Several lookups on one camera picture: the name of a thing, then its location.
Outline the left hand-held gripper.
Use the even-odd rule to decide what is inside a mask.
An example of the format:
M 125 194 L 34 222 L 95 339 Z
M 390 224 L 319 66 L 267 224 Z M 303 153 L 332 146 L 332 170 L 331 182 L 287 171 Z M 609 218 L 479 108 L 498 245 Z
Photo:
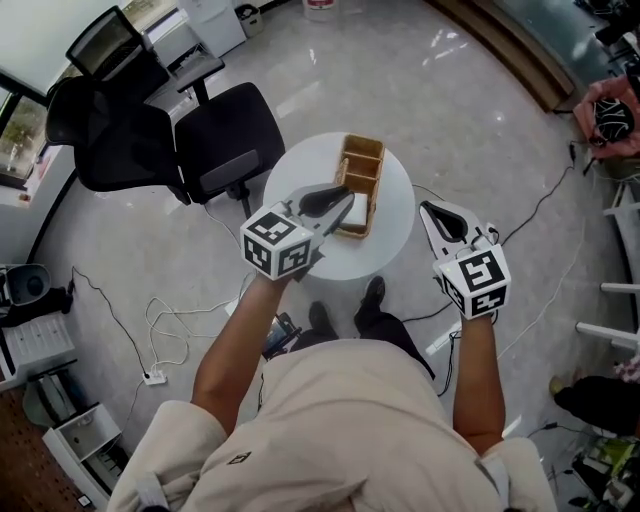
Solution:
M 353 192 L 330 183 L 298 188 L 285 200 L 288 208 L 315 208 L 314 230 L 333 233 L 350 212 Z M 313 268 L 323 257 L 320 239 L 302 220 L 289 213 L 283 202 L 263 206 L 240 228 L 243 260 L 270 280 L 279 280 Z

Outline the woven wicker organizer box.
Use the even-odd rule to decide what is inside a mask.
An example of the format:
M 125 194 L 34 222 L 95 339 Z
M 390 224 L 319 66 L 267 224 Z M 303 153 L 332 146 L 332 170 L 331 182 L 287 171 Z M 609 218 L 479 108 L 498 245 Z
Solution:
M 366 216 L 362 226 L 347 222 L 337 234 L 355 239 L 369 235 L 376 212 L 384 154 L 385 145 L 379 140 L 351 133 L 344 136 L 334 182 L 365 196 Z

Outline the white cabinet shelf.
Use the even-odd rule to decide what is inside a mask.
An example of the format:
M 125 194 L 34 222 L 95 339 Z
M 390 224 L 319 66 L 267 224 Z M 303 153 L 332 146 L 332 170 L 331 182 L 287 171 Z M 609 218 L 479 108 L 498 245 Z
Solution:
M 121 429 L 103 404 L 49 428 L 42 440 L 80 493 L 104 510 L 124 469 L 117 445 Z

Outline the round white side table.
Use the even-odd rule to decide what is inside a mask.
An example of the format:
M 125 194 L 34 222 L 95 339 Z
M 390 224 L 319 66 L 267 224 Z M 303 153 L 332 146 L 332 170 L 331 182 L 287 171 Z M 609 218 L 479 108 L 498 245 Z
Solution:
M 270 206 L 294 190 L 334 180 L 343 132 L 309 137 L 290 148 L 271 171 L 263 194 Z M 376 211 L 370 234 L 362 239 L 329 237 L 321 246 L 323 258 L 309 271 L 313 277 L 348 281 L 381 270 L 401 251 L 415 218 L 415 195 L 407 172 L 390 150 L 383 158 Z

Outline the person's right black shoe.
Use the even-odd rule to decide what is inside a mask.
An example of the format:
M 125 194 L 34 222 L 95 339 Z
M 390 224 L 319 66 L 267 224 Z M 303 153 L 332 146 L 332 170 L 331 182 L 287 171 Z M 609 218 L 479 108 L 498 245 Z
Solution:
M 374 276 L 366 286 L 361 300 L 361 309 L 365 311 L 379 310 L 386 295 L 386 282 L 382 276 Z

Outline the person's black shoe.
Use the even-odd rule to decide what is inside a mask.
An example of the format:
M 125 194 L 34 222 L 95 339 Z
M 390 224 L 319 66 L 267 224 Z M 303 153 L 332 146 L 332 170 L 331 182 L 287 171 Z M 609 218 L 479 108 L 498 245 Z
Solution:
M 386 282 L 382 276 L 374 276 L 366 286 L 361 300 L 361 309 L 365 311 L 379 310 L 386 295 Z
M 338 338 L 338 334 L 329 318 L 329 312 L 321 301 L 311 303 L 308 317 L 311 327 L 310 333 L 314 340 L 325 342 Z

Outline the person's left black shoe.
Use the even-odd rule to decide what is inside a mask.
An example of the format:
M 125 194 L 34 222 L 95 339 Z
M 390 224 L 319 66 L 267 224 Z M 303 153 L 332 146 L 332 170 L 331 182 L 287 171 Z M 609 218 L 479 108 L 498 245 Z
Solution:
M 325 342 L 338 338 L 338 334 L 329 318 L 329 312 L 321 301 L 311 303 L 308 317 L 311 327 L 310 333 L 314 340 Z

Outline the black mesh office chair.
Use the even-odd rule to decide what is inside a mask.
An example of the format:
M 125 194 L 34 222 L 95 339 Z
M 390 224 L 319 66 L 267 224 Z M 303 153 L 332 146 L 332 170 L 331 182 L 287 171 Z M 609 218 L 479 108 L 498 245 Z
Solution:
M 271 170 L 285 152 L 254 84 L 209 97 L 205 80 L 225 65 L 205 59 L 178 76 L 177 91 L 193 89 L 197 105 L 173 122 L 148 102 L 171 75 L 119 7 L 95 19 L 66 57 L 80 73 L 50 87 L 45 134 L 51 145 L 72 147 L 87 189 L 164 186 L 184 205 L 227 194 L 251 212 L 247 181 Z

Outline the black handheld screen device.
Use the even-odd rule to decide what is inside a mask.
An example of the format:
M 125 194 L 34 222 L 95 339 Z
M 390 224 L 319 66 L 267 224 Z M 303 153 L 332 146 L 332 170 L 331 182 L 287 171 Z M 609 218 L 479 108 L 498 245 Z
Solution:
M 293 323 L 288 313 L 276 314 L 262 352 L 264 359 L 271 360 L 287 353 L 301 332 L 302 329 Z

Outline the white metal shelf rack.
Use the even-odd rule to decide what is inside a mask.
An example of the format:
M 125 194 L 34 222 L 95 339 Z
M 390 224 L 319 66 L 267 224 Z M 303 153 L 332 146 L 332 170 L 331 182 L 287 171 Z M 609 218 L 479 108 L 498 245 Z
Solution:
M 633 189 L 640 191 L 640 174 L 634 174 L 617 182 L 612 204 L 603 210 L 604 216 L 640 211 L 640 199 L 636 199 Z

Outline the black patterned cushion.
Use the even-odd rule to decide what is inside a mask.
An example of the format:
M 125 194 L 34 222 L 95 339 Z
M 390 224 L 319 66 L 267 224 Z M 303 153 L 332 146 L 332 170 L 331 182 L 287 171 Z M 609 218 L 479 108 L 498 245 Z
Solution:
M 632 110 L 616 98 L 602 98 L 593 105 L 594 136 L 591 140 L 599 146 L 620 142 L 635 130 Z

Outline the wooden step platform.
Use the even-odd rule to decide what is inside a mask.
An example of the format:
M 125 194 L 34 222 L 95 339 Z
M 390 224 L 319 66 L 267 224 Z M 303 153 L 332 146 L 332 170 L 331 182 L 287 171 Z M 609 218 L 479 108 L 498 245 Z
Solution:
M 575 85 L 558 60 L 494 0 L 424 0 L 478 40 L 527 90 L 552 112 Z

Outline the person's beige shirt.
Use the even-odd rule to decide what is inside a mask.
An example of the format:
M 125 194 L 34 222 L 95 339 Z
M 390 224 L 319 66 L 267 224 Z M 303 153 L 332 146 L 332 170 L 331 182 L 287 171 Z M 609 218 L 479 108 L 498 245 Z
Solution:
M 323 343 L 263 376 L 260 411 L 232 433 L 197 405 L 163 403 L 107 512 L 557 512 L 533 442 L 479 455 L 391 344 Z

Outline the grey round-top appliance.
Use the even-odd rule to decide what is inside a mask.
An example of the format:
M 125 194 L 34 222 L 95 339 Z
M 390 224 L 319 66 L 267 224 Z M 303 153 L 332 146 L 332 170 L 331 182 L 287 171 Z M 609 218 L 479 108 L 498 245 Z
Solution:
M 0 307 L 29 305 L 50 288 L 51 276 L 43 265 L 0 265 Z

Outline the white slotted tray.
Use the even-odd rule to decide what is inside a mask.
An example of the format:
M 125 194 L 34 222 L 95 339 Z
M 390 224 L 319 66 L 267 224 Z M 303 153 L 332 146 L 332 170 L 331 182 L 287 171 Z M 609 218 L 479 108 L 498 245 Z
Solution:
M 74 357 L 75 346 L 62 313 L 0 328 L 0 393 Z

